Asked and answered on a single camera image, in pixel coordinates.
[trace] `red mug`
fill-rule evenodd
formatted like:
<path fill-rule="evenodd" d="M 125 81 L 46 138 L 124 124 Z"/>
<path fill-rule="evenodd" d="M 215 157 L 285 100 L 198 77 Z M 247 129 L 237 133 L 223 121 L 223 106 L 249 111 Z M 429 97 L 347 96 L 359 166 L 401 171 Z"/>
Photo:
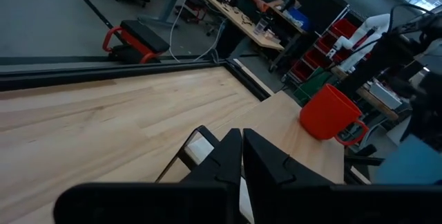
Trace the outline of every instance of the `red mug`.
<path fill-rule="evenodd" d="M 359 120 L 361 110 L 343 93 L 330 84 L 313 96 L 300 112 L 299 121 L 304 129 L 318 140 L 335 139 L 343 145 L 360 142 L 368 132 L 368 127 Z M 351 141 L 342 141 L 338 133 L 351 123 L 362 126 L 362 134 Z"/>

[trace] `white cable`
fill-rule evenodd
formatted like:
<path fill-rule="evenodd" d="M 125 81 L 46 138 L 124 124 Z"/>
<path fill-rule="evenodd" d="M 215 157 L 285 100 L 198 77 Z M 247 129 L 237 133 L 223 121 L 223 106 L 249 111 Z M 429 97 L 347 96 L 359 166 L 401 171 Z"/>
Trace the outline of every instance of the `white cable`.
<path fill-rule="evenodd" d="M 173 22 L 172 29 L 171 29 L 171 34 L 169 35 L 169 43 L 170 43 L 170 44 L 169 44 L 169 52 L 170 52 L 170 54 L 172 55 L 172 57 L 173 57 L 177 62 L 180 62 L 180 61 L 179 61 L 178 58 L 175 57 L 175 55 L 174 55 L 173 52 L 172 52 L 172 36 L 173 36 L 173 29 L 175 28 L 175 25 L 177 24 L 177 21 L 178 21 L 178 19 L 180 18 L 180 15 L 181 15 L 182 9 L 184 9 L 184 4 L 186 3 L 186 1 L 187 1 L 187 0 L 184 0 L 184 2 L 182 3 L 182 6 L 181 6 L 180 11 L 178 12 L 177 18 L 176 18 L 175 21 Z M 212 49 L 215 47 L 215 45 L 216 45 L 217 42 L 218 42 L 218 38 L 220 37 L 220 33 L 221 33 L 222 27 L 223 27 L 223 25 L 224 25 L 225 22 L 226 22 L 226 19 L 224 19 L 224 20 L 222 21 L 222 23 L 220 24 L 220 28 L 218 29 L 218 33 L 217 33 L 217 35 L 216 35 L 216 39 L 215 39 L 214 43 L 212 44 L 212 46 L 211 46 L 206 52 L 204 52 L 202 55 L 200 55 L 199 57 L 197 57 L 196 59 L 194 59 L 194 60 L 193 60 L 194 62 L 196 62 L 196 61 L 198 61 L 200 58 L 204 57 L 204 56 L 205 56 L 210 50 L 212 50 Z"/>

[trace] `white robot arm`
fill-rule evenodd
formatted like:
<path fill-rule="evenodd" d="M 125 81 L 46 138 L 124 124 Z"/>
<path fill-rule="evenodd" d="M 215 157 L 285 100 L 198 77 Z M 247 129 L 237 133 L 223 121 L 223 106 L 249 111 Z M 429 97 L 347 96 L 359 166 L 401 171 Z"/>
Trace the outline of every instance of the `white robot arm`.
<path fill-rule="evenodd" d="M 374 30 L 374 33 L 370 35 L 363 43 L 361 43 L 360 46 L 364 46 L 371 41 L 377 40 L 381 38 L 384 32 L 387 32 L 389 26 L 390 14 L 369 17 L 361 26 L 359 26 L 352 37 L 349 39 L 339 37 L 336 43 L 333 45 L 333 48 L 328 52 L 327 57 L 332 58 L 342 47 L 345 49 L 352 49 L 370 30 Z M 374 45 L 375 44 L 368 45 L 357 53 L 354 53 L 340 65 L 340 68 L 345 72 L 349 71 L 373 49 Z"/>

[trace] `mug handle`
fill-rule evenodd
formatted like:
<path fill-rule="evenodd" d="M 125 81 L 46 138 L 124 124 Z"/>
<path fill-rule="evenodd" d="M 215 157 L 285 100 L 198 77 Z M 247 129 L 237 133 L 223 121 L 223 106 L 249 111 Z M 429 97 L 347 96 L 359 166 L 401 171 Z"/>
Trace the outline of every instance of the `mug handle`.
<path fill-rule="evenodd" d="M 363 128 L 363 132 L 361 133 L 361 135 L 353 140 L 350 141 L 342 141 L 337 135 L 334 136 L 334 138 L 341 144 L 345 145 L 345 146 L 350 146 L 353 144 L 357 144 L 358 142 L 360 142 L 365 134 L 367 134 L 367 132 L 369 131 L 369 128 L 365 125 L 364 122 L 360 121 L 360 120 L 356 120 L 355 123 L 359 124 L 362 128 Z"/>

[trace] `black seat cushion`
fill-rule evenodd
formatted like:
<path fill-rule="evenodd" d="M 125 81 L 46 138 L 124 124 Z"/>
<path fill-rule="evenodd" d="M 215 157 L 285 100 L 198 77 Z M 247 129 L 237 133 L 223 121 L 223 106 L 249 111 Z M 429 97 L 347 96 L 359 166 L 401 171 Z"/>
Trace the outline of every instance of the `black seat cushion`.
<path fill-rule="evenodd" d="M 170 47 L 160 36 L 139 21 L 123 20 L 120 26 L 154 53 L 163 53 Z"/>

